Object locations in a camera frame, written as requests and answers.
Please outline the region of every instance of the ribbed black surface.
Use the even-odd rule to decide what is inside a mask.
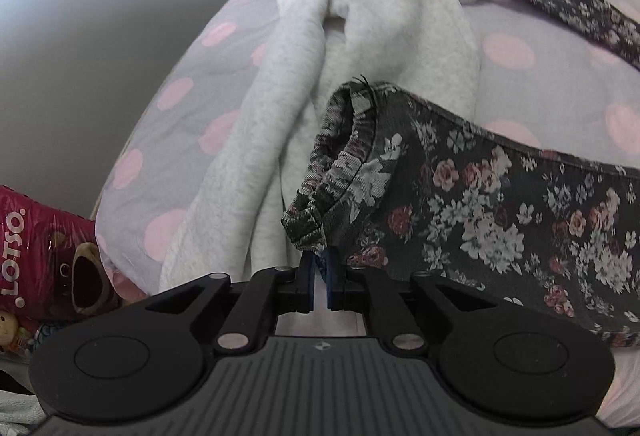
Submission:
[[[126,426],[52,418],[37,436],[604,436],[595,420],[517,428],[468,412],[427,364],[395,358],[375,339],[272,337],[255,355],[226,358],[172,411]]]

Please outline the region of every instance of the white fleece fabric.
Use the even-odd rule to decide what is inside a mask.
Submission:
[[[0,390],[0,435],[28,434],[30,428],[44,421],[45,414],[35,395]]]
[[[471,119],[479,55],[458,0],[278,0],[281,20],[225,146],[174,236],[159,291],[296,266],[280,217],[341,83],[386,80]]]

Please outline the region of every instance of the floral fabric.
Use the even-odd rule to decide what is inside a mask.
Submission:
[[[283,217],[301,250],[448,277],[640,342],[640,172],[511,142],[386,83],[327,106]]]
[[[638,23],[604,0],[525,0],[640,69]]]

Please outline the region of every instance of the bed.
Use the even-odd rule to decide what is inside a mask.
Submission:
[[[640,0],[608,1],[640,22]],[[529,145],[640,166],[638,71],[518,0],[463,9],[482,53],[476,123]],[[229,0],[134,129],[105,183],[96,225],[103,263],[125,299],[158,290],[167,246],[238,116],[277,23],[276,0]],[[627,237],[635,244],[640,228]],[[640,366],[637,353],[620,355],[629,376]],[[612,426],[640,424],[625,404],[633,383],[624,378],[616,375],[601,411]]]

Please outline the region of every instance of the white wall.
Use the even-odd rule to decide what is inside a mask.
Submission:
[[[0,184],[88,215],[172,65],[226,0],[0,0]]]

